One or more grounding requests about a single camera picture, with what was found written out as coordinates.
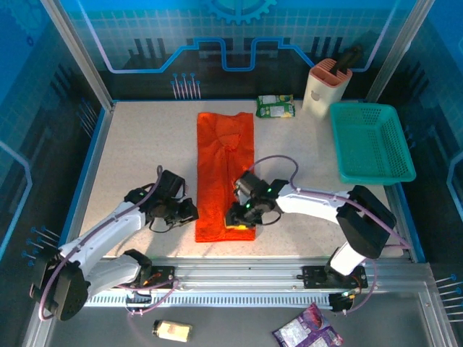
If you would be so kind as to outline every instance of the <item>orange shirt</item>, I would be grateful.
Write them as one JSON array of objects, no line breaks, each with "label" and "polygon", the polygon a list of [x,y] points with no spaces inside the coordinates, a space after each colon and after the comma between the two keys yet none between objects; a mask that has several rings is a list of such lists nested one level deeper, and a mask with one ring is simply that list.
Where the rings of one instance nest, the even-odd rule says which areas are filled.
[{"label": "orange shirt", "polygon": [[234,182],[254,163],[252,113],[197,116],[196,242],[254,241],[255,229],[225,228]]}]

